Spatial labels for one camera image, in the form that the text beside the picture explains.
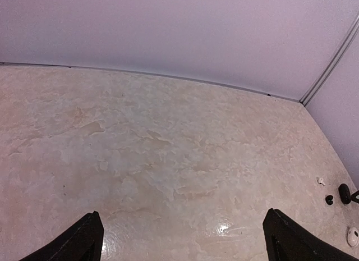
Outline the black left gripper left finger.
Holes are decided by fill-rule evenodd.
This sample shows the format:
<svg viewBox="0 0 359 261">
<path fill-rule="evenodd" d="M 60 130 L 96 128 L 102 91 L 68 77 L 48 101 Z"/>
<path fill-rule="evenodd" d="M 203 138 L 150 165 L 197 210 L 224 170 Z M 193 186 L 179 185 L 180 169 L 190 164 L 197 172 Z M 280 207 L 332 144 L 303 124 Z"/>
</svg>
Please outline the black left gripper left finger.
<svg viewBox="0 0 359 261">
<path fill-rule="evenodd" d="M 66 231 L 26 260 L 100 260 L 104 227 L 97 211 L 85 214 Z"/>
</svg>

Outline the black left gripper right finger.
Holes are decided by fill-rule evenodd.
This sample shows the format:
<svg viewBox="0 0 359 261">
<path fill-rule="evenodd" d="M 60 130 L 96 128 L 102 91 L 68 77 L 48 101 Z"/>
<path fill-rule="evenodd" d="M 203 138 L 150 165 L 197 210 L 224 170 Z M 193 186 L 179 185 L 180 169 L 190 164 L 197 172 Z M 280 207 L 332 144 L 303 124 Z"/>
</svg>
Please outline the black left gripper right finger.
<svg viewBox="0 0 359 261">
<path fill-rule="evenodd" d="M 269 260 L 356 260 L 320 240 L 279 209 L 269 209 L 263 221 Z"/>
</svg>

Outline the black oval charging case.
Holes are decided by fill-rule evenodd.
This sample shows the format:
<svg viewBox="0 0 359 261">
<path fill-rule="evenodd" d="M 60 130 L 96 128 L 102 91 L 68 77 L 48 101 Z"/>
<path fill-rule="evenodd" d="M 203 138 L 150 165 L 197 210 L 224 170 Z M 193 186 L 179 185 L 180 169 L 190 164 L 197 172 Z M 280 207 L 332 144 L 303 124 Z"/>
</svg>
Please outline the black oval charging case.
<svg viewBox="0 0 359 261">
<path fill-rule="evenodd" d="M 347 184 L 340 184 L 338 192 L 340 200 L 344 205 L 347 205 L 351 202 L 351 192 Z"/>
</svg>

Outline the black wireless earbud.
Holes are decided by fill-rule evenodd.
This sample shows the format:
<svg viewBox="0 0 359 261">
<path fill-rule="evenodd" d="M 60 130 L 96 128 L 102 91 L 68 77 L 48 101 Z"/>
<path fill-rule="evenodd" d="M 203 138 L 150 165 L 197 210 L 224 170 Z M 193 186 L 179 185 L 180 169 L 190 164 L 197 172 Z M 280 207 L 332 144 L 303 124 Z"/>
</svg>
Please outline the black wireless earbud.
<svg viewBox="0 0 359 261">
<path fill-rule="evenodd" d="M 327 205 L 332 205 L 333 204 L 333 196 L 332 195 L 327 195 L 325 197 L 325 202 L 327 203 Z"/>
</svg>

